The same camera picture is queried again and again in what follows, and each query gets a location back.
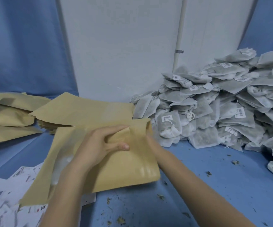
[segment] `blue surface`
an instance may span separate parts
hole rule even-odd
[[[239,48],[253,48],[258,55],[273,50],[273,0],[258,0]]]
[[[35,166],[48,154],[53,136],[43,133],[0,168],[0,177],[8,178],[20,166]],[[227,199],[257,226],[273,226],[273,174],[266,165],[271,156],[257,152],[239,152],[224,146],[194,149],[180,141],[169,150],[209,186]],[[167,177],[162,173],[155,183],[130,186],[97,193],[97,201],[82,209],[81,226],[197,226]]]
[[[55,0],[0,0],[0,92],[78,95]]]

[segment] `blue table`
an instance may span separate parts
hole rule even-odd
[[[52,140],[53,136],[47,132],[34,138],[0,167],[0,177],[8,178],[20,166],[41,163]],[[273,226],[273,174],[266,167],[273,160],[271,155],[239,152],[221,145],[194,149],[188,141],[180,141],[168,149],[255,225]],[[155,183],[97,193],[97,201],[82,209],[81,226],[107,226],[108,221],[110,226],[120,226],[116,221],[118,217],[125,219],[125,226],[130,227],[197,226],[162,172],[161,179]]]

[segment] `white label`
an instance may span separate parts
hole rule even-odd
[[[172,115],[162,116],[162,122],[171,121],[171,120],[172,120]]]
[[[230,63],[220,63],[220,65],[223,67],[223,68],[229,68],[229,67],[232,67],[233,64],[230,64]]]
[[[236,112],[236,114],[234,116],[237,119],[239,119],[239,118],[246,118],[244,108],[243,107],[238,107],[237,108],[237,112]]]
[[[242,54],[247,55],[247,56],[251,56],[252,55],[252,51],[246,51],[246,52],[243,52]]]
[[[233,130],[231,127],[227,126],[225,128],[225,131],[228,131],[229,133],[233,134],[234,136],[237,136],[237,131]]]
[[[192,85],[192,86],[189,87],[189,90],[190,91],[199,90],[199,87],[196,86],[196,85]]]
[[[178,75],[173,75],[173,80],[181,80],[181,77]]]
[[[188,111],[187,112],[187,119],[188,119],[188,121],[190,122],[194,118],[195,118],[195,114],[192,111]]]
[[[250,80],[249,77],[238,77],[238,78],[234,78],[236,81],[240,81],[240,82],[245,82],[247,80]]]

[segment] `left hand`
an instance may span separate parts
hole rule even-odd
[[[72,162],[82,173],[100,163],[103,158],[115,150],[129,150],[124,142],[106,143],[105,137],[127,128],[125,125],[106,126],[88,132],[79,146]]]

